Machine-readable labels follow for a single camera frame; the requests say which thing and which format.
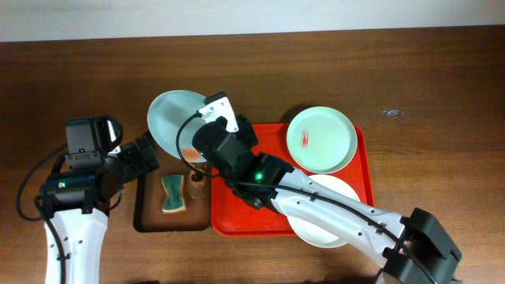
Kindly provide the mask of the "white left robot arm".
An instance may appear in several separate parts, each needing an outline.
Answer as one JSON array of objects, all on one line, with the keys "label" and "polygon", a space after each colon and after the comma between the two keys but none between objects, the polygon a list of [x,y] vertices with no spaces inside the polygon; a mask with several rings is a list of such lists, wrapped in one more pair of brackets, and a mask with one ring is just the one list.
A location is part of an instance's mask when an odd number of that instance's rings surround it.
[{"label": "white left robot arm", "polygon": [[41,186],[35,203],[47,235],[47,283],[97,283],[110,212],[125,184],[157,169],[150,137],[123,144],[111,116],[65,124],[66,152]]}]

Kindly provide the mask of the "light blue plate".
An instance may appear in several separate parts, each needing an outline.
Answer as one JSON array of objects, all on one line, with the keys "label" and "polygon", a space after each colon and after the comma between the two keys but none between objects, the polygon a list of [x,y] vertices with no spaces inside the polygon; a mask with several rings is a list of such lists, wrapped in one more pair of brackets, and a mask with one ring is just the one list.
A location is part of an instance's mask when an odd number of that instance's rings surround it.
[{"label": "light blue plate", "polygon": [[[187,90],[165,92],[156,97],[147,114],[148,129],[155,142],[167,153],[180,159],[176,148],[176,135],[182,124],[204,105],[205,96]],[[186,161],[205,163],[206,160],[193,147],[193,136],[204,125],[194,118],[181,131],[179,148]]]}]

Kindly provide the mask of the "white plate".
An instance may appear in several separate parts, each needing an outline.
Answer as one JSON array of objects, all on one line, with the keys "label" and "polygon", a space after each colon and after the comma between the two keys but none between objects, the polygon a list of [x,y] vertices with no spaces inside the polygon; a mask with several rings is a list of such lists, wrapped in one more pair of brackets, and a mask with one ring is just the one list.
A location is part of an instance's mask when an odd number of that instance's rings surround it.
[{"label": "white plate", "polygon": [[[338,192],[346,197],[360,202],[360,198],[351,186],[337,177],[325,174],[314,174],[311,175],[310,178],[332,191]],[[310,222],[290,216],[287,217],[287,220],[293,232],[295,232],[300,239],[312,246],[322,249],[335,249],[346,244],[346,242],[341,238],[330,234],[326,230],[323,230]]]}]

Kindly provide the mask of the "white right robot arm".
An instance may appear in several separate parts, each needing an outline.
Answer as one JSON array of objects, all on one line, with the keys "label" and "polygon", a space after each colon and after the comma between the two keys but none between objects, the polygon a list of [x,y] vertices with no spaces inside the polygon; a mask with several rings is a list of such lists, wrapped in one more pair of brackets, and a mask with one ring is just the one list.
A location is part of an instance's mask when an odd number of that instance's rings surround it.
[{"label": "white right robot arm", "polygon": [[288,162],[252,152],[258,140],[249,120],[204,119],[193,146],[248,206],[310,222],[363,252],[385,283],[452,283],[462,259],[457,245],[431,213],[411,216],[352,200],[311,179]]}]

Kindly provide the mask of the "green and yellow sponge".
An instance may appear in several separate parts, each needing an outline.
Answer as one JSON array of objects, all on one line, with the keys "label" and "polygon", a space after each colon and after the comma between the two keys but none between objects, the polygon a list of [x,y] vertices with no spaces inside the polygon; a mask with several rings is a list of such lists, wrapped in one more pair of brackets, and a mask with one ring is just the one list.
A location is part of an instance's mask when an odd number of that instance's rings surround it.
[{"label": "green and yellow sponge", "polygon": [[162,211],[164,214],[171,214],[186,210],[184,198],[184,176],[167,175],[161,178],[166,199],[163,202]]}]

